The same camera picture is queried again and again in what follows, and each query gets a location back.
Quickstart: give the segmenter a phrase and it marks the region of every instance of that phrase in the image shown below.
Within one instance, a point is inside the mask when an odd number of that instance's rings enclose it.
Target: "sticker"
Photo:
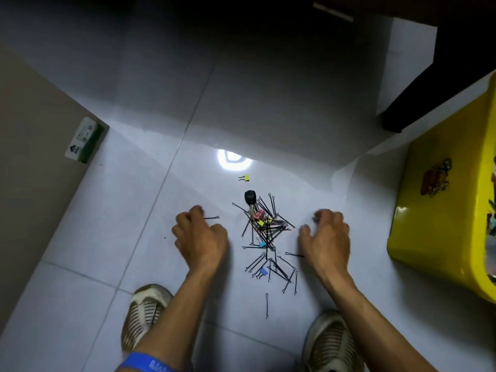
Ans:
[[[87,163],[103,130],[103,127],[95,120],[83,118],[65,151],[65,156],[78,162]]]

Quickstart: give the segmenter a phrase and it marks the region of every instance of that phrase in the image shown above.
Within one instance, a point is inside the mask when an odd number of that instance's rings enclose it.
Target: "grout line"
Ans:
[[[114,302],[115,297],[117,296],[117,291],[118,291],[118,289],[115,289],[114,296],[112,296],[112,300],[110,300],[110,304],[108,305],[107,312],[105,312],[105,316],[103,317],[102,325],[100,325],[100,328],[98,329],[98,332],[96,333],[95,339],[93,339],[93,343],[91,344],[91,348],[90,348],[90,351],[88,353],[88,356],[86,357],[86,359],[83,363],[83,367],[81,368],[81,372],[84,371],[84,369],[86,368],[86,364],[88,364],[88,361],[90,360],[90,356],[93,352],[93,349],[95,348],[96,340],[98,339],[98,336],[100,335],[100,332],[102,331],[103,324],[105,324],[105,321],[107,320],[107,316],[109,315],[109,312],[110,312],[110,307],[112,306],[112,303]]]
[[[203,97],[203,93],[205,92],[205,89],[208,86],[208,82],[210,81],[210,77],[212,76],[212,73],[217,66],[217,62],[219,62],[220,56],[222,54],[224,47],[221,47],[219,50],[219,55],[214,61],[214,64],[212,65],[212,68],[210,69],[210,72],[208,73],[207,80],[205,81],[205,85],[202,88],[202,91],[200,93],[200,96],[198,97],[198,101],[195,104],[195,108],[193,109],[193,112],[191,113],[191,117],[189,118],[188,124],[186,125],[186,128],[184,129],[183,137],[181,138],[181,141],[179,141],[179,144],[177,145],[176,152],[174,153],[174,156],[172,158],[172,161],[170,162],[169,168],[167,169],[167,172],[165,173],[164,180],[162,181],[162,185],[160,185],[160,189],[157,193],[157,196],[155,197],[155,201],[153,201],[152,207],[150,209],[150,213],[148,214],[148,217],[145,220],[145,224],[143,225],[143,228],[141,229],[141,232],[138,236],[138,240],[136,241],[136,245],[134,246],[133,252],[131,253],[131,256],[129,258],[129,261],[127,262],[126,268],[124,269],[124,273],[122,274],[121,280],[119,281],[119,284],[117,285],[117,288],[121,287],[121,283],[124,280],[124,276],[126,275],[127,269],[129,268],[129,264],[131,263],[131,260],[133,259],[134,253],[136,252],[136,248],[138,247],[138,244],[140,243],[139,241],[141,240],[141,236],[143,236],[143,232],[145,231],[146,225],[148,221],[150,220],[150,217],[152,215],[153,209],[155,207],[155,204],[157,203],[158,197],[160,196],[160,193],[162,192],[162,188],[164,187],[165,180],[167,179],[167,176],[169,175],[170,169],[172,168],[172,165],[174,164],[174,161],[176,160],[177,153],[179,152],[179,148],[181,147],[181,144],[183,143],[184,136],[186,136],[186,132],[188,131],[189,125],[191,124],[191,120],[193,120],[193,116],[195,116],[196,109],[198,108],[198,105],[200,104],[200,101]]]
[[[237,335],[239,335],[239,336],[241,336],[241,337],[248,338],[248,339],[250,339],[251,341],[254,341],[254,342],[256,342],[256,343],[261,343],[261,344],[263,344],[264,346],[269,346],[269,347],[271,347],[271,348],[273,348],[273,349],[276,349],[276,350],[282,351],[283,353],[285,353],[285,354],[289,354],[289,355],[291,355],[291,356],[293,356],[293,357],[296,357],[297,359],[300,357],[299,355],[293,354],[292,352],[290,352],[290,351],[288,351],[288,350],[281,349],[280,347],[277,347],[277,346],[271,345],[270,343],[260,341],[260,340],[259,340],[259,339],[257,339],[257,338],[253,338],[253,337],[250,337],[250,336],[245,335],[245,334],[243,334],[243,333],[240,333],[240,332],[237,332],[237,331],[234,331],[234,330],[228,329],[228,328],[226,328],[225,326],[218,325],[218,324],[214,323],[214,322],[213,322],[213,321],[211,321],[211,320],[207,320],[207,321],[206,321],[206,323],[207,323],[208,325],[213,325],[213,326],[216,326],[216,327],[218,327],[218,328],[220,328],[220,329],[222,329],[222,330],[226,330],[226,331],[228,331],[228,332],[231,332],[231,333],[237,334]]]
[[[84,277],[84,278],[91,279],[92,281],[95,281],[95,282],[101,283],[101,284],[103,284],[103,285],[105,285],[105,286],[112,287],[113,289],[116,289],[116,288],[117,288],[117,287],[115,287],[115,286],[112,286],[110,283],[106,283],[106,282],[100,281],[100,280],[98,280],[98,279],[92,278],[92,277],[90,277],[90,276],[88,276],[88,275],[85,275],[85,274],[83,274],[83,273],[79,273],[78,271],[75,271],[75,270],[67,269],[66,267],[63,267],[63,266],[61,266],[61,265],[59,265],[59,264],[56,264],[56,263],[53,263],[53,262],[51,262],[51,261],[47,261],[47,260],[43,260],[43,259],[41,259],[41,260],[40,260],[40,262],[44,262],[44,263],[46,263],[46,264],[49,264],[49,265],[55,266],[55,267],[57,267],[57,268],[59,268],[59,269],[63,269],[63,270],[70,271],[71,273],[74,273],[74,274],[80,275],[80,276],[82,276],[82,277]]]

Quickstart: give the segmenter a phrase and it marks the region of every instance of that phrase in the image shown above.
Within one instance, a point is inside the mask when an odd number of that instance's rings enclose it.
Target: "hand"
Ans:
[[[172,233],[175,245],[186,260],[189,273],[206,269],[215,274],[227,251],[227,231],[219,224],[208,227],[203,209],[196,205],[189,212],[176,217]]]
[[[300,228],[299,243],[303,255],[321,281],[330,276],[350,279],[350,226],[344,223],[343,214],[339,212],[324,209],[314,215],[319,222],[314,236],[308,225]]]

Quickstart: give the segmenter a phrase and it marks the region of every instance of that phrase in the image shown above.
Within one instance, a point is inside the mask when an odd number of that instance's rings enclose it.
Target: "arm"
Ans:
[[[227,232],[221,225],[208,227],[200,206],[176,217],[175,245],[189,266],[186,280],[134,351],[158,358],[183,371],[195,344],[203,305],[212,279],[227,250]],[[120,372],[135,372],[120,369]]]
[[[356,288],[348,273],[350,228],[343,214],[330,210],[315,213],[319,229],[300,229],[300,245],[309,264],[341,311],[371,371],[436,372],[422,355]]]

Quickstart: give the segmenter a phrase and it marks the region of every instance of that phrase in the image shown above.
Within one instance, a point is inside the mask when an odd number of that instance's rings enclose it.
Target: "forearm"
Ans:
[[[170,368],[183,371],[195,343],[213,275],[208,269],[190,272],[157,324],[134,351],[158,358]]]
[[[356,288],[347,273],[326,274],[322,281],[371,371],[436,371]]]

